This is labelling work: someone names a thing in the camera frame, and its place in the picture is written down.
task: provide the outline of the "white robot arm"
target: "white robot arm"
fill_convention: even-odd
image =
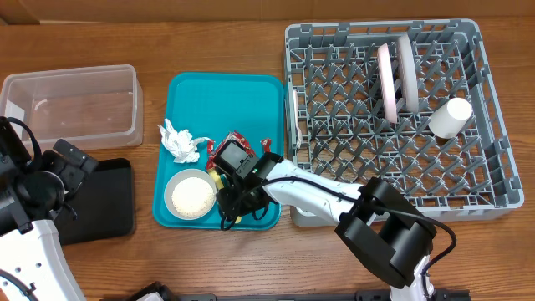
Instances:
[[[74,280],[58,240],[58,230],[51,220],[32,222],[33,230],[21,234],[13,230],[0,237],[0,268],[29,288],[26,295],[37,300],[85,300]],[[2,291],[10,301],[28,297],[8,280],[2,279]]]

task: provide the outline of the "wooden table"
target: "wooden table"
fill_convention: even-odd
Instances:
[[[478,18],[526,203],[490,222],[455,222],[456,250],[431,270],[436,287],[470,289],[474,300],[535,298],[535,18]],[[387,288],[332,227],[298,228],[288,214],[265,232],[166,229],[151,212],[167,86],[183,71],[283,78],[291,22],[135,23],[0,28],[0,79],[10,74],[132,64],[144,91],[143,145],[90,154],[124,157],[135,170],[137,230],[131,237],[64,248],[89,300],[132,294],[153,281],[175,293],[349,293]],[[449,243],[440,233],[435,250]]]

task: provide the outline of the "plastic dish rack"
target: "plastic dish rack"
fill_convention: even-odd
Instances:
[[[377,48],[387,43],[400,99],[395,41],[408,34],[420,112],[398,101],[398,123],[384,119]],[[296,24],[286,29],[288,156],[306,171],[365,183],[379,176],[428,217],[493,219],[524,195],[503,124],[482,36],[467,19]],[[293,91],[298,96],[296,124]],[[432,112],[452,97],[473,116],[457,137],[437,139]],[[297,129],[303,143],[296,147]]]

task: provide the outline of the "black cable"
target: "black cable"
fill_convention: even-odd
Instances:
[[[336,197],[338,197],[340,199],[343,199],[345,201],[349,201],[349,202],[357,202],[358,201],[358,200],[356,200],[356,199],[354,199],[352,197],[346,196],[345,194],[343,194],[341,192],[336,192],[336,191],[333,191],[333,190],[331,190],[331,189],[329,189],[329,188],[327,188],[325,186],[321,186],[321,185],[319,185],[318,183],[316,183],[314,181],[310,181],[308,179],[303,179],[303,178],[296,177],[296,176],[285,176],[285,177],[280,177],[280,178],[277,178],[277,179],[272,179],[272,180],[265,181],[262,184],[253,187],[253,189],[250,189],[246,193],[244,193],[241,196],[239,196],[235,200],[235,202],[240,202],[244,197],[248,196],[251,192],[256,191],[257,189],[260,189],[260,188],[262,188],[264,186],[267,186],[267,185],[270,185],[270,184],[273,184],[273,183],[277,183],[277,182],[280,182],[280,181],[299,181],[299,182],[302,182],[302,183],[309,184],[310,186],[314,186],[314,187],[316,187],[316,188],[318,188],[318,189],[320,189],[322,191],[328,192],[328,193],[332,194],[333,196],[336,196]],[[446,231],[450,235],[450,237],[451,237],[450,246],[448,246],[444,251],[442,251],[441,253],[436,255],[433,259],[431,259],[424,266],[424,268],[422,269],[421,274],[420,274],[421,275],[421,279],[422,279],[422,285],[424,287],[425,297],[429,300],[431,298],[431,296],[429,295],[429,292],[427,291],[427,285],[426,285],[426,280],[425,280],[426,277],[427,277],[427,271],[429,271],[430,267],[433,266],[433,264],[437,263],[444,256],[446,256],[451,251],[453,251],[453,249],[457,245],[457,236],[455,235],[453,230],[451,230],[451,228],[449,228],[448,226],[446,226],[442,222],[439,222],[439,221],[434,220],[434,219],[429,218],[429,217],[424,217],[422,215],[412,214],[412,213],[408,213],[408,212],[402,212],[402,211],[389,209],[389,208],[376,206],[376,205],[371,205],[371,204],[366,204],[366,206],[369,206],[371,209],[375,209],[376,211],[383,211],[383,212],[388,212],[388,213],[391,213],[391,214],[398,214],[398,215],[402,215],[402,216],[406,216],[406,217],[412,217],[412,218],[418,219],[418,220],[423,221],[423,222],[428,222],[428,223],[430,223],[432,225],[435,225],[435,226],[441,228],[442,230]]]
[[[13,283],[14,286],[20,289],[24,296],[28,297],[28,300],[38,301],[33,294],[35,287],[28,288],[22,281],[18,280],[18,278],[2,269],[0,269],[0,277],[8,280],[10,283]]]
[[[41,168],[41,163],[43,162],[43,153],[41,153],[41,147],[39,146],[37,139],[35,139],[35,135],[33,135],[32,130],[30,130],[30,128],[25,123],[23,123],[17,118],[7,117],[6,120],[8,122],[14,123],[15,125],[20,125],[24,130],[26,130],[26,132],[30,136],[30,140],[32,141],[33,147],[33,160],[28,165],[28,171],[38,171]]]

